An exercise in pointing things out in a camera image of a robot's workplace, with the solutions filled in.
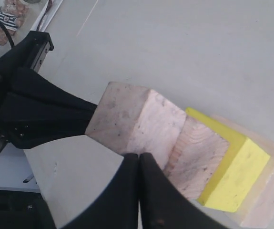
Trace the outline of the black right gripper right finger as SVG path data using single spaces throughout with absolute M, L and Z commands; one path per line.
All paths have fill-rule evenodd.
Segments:
M 171 184 L 150 153 L 139 157 L 139 201 L 144 229 L 224 229 Z

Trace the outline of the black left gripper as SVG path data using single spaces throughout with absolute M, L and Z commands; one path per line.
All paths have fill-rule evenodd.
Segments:
M 47 32 L 30 31 L 0 57 L 0 153 L 8 141 L 19 149 L 31 149 L 85 133 L 97 105 L 37 73 L 53 49 Z M 16 94 L 6 95 L 9 89 Z

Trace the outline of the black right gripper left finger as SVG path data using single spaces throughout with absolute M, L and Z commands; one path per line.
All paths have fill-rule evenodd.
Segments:
M 137 154 L 126 154 L 106 189 L 65 229 L 138 228 Z

